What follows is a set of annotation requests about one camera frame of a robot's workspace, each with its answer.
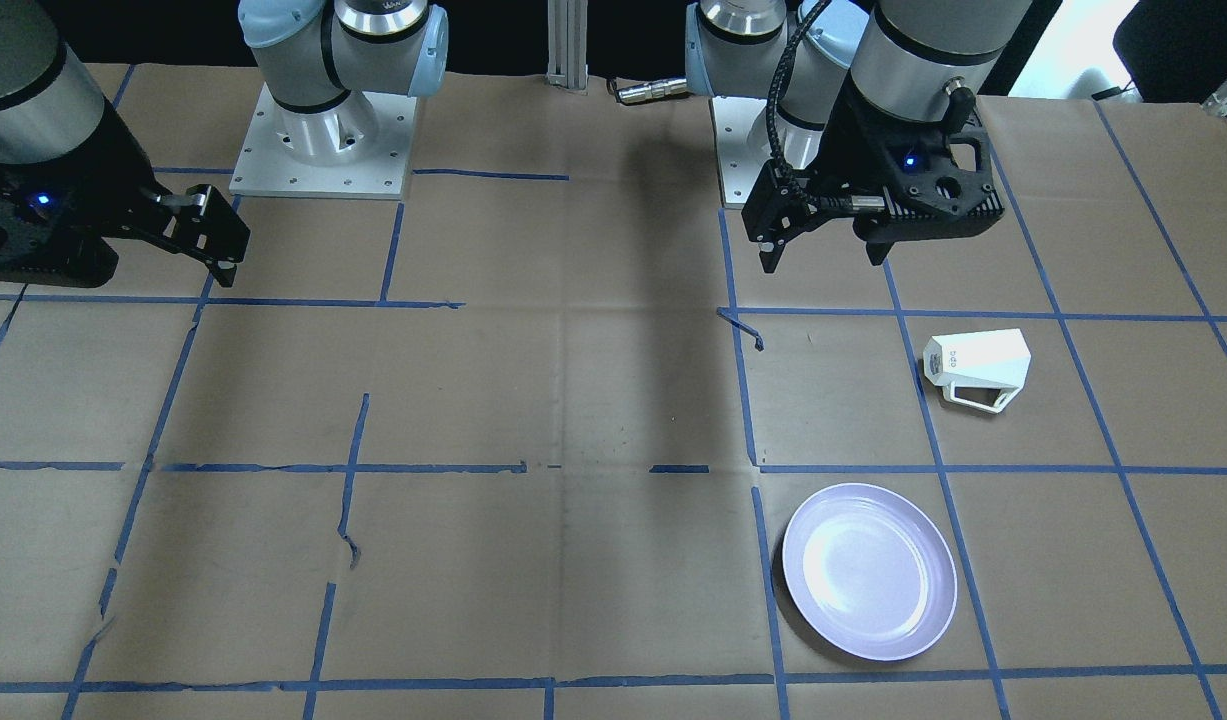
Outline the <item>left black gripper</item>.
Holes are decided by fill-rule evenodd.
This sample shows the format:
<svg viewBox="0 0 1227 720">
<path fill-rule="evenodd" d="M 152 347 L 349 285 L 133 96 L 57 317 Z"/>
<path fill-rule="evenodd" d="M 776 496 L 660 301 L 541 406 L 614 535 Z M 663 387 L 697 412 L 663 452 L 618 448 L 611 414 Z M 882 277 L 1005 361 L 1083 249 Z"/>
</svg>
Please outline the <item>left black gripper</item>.
<svg viewBox="0 0 1227 720">
<path fill-rule="evenodd" d="M 764 161 L 742 209 L 747 240 L 760 249 L 764 274 L 801 234 L 832 220 L 852 232 L 881 266 L 897 243 L 951 240 L 984 233 L 1002 217 L 989 140 L 971 88 L 955 88 L 950 109 L 933 121 L 892 117 L 842 88 L 825 124 L 817 158 L 796 169 L 767 121 Z"/>
</svg>

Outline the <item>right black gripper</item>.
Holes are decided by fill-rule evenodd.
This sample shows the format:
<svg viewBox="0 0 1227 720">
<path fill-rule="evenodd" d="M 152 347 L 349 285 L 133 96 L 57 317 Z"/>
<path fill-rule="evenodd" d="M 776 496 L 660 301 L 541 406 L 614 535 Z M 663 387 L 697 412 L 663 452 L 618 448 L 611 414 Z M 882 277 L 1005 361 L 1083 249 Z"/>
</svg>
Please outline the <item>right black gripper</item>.
<svg viewBox="0 0 1227 720">
<path fill-rule="evenodd" d="M 106 285 L 110 238 L 191 258 L 229 288 L 249 228 L 211 184 L 171 193 L 128 129 L 97 129 L 56 159 L 0 161 L 0 282 Z"/>
</svg>

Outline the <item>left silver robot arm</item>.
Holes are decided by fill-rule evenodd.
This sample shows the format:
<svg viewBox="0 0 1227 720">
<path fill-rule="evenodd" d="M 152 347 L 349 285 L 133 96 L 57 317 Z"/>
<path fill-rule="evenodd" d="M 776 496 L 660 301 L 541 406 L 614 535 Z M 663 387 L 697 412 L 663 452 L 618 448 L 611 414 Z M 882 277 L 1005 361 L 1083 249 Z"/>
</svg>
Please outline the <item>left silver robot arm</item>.
<svg viewBox="0 0 1227 720">
<path fill-rule="evenodd" d="M 741 195 L 773 274 L 787 247 L 852 220 L 879 266 L 897 243 L 960 240 L 1002 218 L 978 94 L 1025 1 L 694 1 L 691 94 L 760 101 L 764 151 Z"/>
</svg>

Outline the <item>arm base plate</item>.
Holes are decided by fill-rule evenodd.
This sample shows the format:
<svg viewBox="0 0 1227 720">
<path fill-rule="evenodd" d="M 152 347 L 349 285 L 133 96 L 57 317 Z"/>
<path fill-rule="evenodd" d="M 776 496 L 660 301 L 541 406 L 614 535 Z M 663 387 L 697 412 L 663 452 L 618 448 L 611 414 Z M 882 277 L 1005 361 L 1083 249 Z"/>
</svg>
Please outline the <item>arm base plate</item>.
<svg viewBox="0 0 1227 720">
<path fill-rule="evenodd" d="M 771 145 L 764 123 L 764 101 L 755 97 L 712 97 L 717 167 L 721 175 L 724 209 L 742 209 L 755 186 L 764 161 L 771 159 Z M 822 129 L 796 126 L 775 118 L 782 148 L 793 168 L 802 169 L 817 158 Z"/>
<path fill-rule="evenodd" d="M 333 109 L 299 114 L 279 105 L 263 87 L 229 191 L 401 201 L 420 105 L 416 97 L 353 92 Z"/>
</svg>

